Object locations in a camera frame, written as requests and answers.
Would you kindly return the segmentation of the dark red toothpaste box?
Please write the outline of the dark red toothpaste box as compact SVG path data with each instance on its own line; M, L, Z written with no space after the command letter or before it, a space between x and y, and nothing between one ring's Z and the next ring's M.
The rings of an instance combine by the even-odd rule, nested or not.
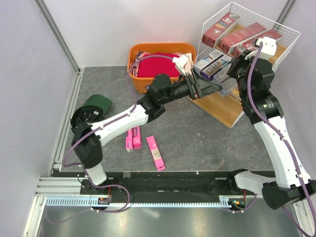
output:
M268 29L259 23L253 23L239 31L230 33L220 39L219 47L225 54L231 54L235 47L250 40Z

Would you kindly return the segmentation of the silver toothpaste box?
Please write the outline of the silver toothpaste box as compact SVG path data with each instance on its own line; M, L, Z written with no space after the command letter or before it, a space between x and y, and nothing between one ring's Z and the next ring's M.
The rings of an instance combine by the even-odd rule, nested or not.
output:
M220 71L213 76L213 81L217 84L221 84L228 79L230 79L230 76L227 75L227 72L224 72L224 71Z
M222 97L225 97L237 88L237 81L234 78L229 78L226 81L222 82L220 85L222 89L219 91L219 94Z

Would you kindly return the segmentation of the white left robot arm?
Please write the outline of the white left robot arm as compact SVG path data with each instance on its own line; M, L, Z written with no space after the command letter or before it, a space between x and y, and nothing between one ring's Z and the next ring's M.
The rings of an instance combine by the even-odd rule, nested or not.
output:
M82 122L76 129L72 150L88 177L91 188L97 194L108 190L107 175L102 167L102 147L115 137L126 131L150 123L165 112L164 105L183 97L199 99L217 91L222 87L199 77L195 71L171 82L166 74L154 77L145 95L127 110L103 121L89 124Z

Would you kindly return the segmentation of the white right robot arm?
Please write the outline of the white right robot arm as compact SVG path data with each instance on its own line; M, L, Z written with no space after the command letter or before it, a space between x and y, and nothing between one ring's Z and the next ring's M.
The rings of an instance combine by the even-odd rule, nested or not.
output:
M272 64L259 58L251 66L249 50L232 60L228 75L237 80L244 113L262 138L272 161L275 177L269 178L246 169L235 170L226 182L227 191L238 194L248 190L261 195L271 209L305 200L302 185L310 196L316 193L316 182L297 157L290 141L283 110L278 99L270 92L275 73Z

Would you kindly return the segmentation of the pink toothpaste box angled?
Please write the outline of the pink toothpaste box angled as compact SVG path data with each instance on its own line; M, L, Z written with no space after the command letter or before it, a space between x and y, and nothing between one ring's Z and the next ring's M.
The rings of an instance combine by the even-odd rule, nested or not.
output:
M146 138L147 143L149 145L155 166L157 168L158 171L162 171L165 170L165 165L162 159L162 156L160 154L160 151L158 149L158 145L156 143L156 140L154 138L154 136L150 136Z

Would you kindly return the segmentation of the pink toothpaste box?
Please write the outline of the pink toothpaste box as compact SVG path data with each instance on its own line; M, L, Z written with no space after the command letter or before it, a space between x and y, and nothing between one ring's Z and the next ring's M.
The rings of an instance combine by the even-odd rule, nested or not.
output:
M133 133L132 133L132 129L129 129L126 132L125 148L126 148L126 150L128 152L131 152L133 150Z
M132 145L134 150L142 148L141 132L139 126L132 129Z

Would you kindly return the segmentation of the red 3D toothpaste box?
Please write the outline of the red 3D toothpaste box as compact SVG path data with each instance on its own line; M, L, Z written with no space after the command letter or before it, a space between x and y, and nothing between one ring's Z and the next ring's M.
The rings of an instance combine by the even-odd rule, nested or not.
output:
M250 51L256 50L256 46L255 46L256 40L258 38L264 38L264 37L272 38L272 39L276 40L276 42L278 42L282 38L282 35L280 33L276 32L275 30L272 30L272 29L268 30L264 33L261 33L260 35L257 35L251 39L248 39L247 41L243 42L242 44L236 46L232 52L232 56L238 57L245 50L250 50Z
M226 36L236 26L240 16L231 12L226 13L205 33L203 33L201 42L209 47L216 47L220 39Z

